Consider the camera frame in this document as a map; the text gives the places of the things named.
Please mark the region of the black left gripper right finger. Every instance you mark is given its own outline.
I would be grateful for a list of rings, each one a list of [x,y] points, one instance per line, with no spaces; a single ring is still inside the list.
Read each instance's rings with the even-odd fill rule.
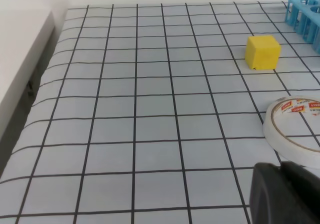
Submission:
[[[280,166],[281,173],[289,181],[298,198],[320,223],[320,178],[303,167],[285,161]]]

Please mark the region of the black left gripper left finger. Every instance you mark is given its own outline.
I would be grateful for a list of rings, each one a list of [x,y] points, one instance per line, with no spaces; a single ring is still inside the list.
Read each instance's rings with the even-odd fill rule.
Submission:
[[[254,224],[300,223],[298,195],[273,164],[254,166],[249,207]]]

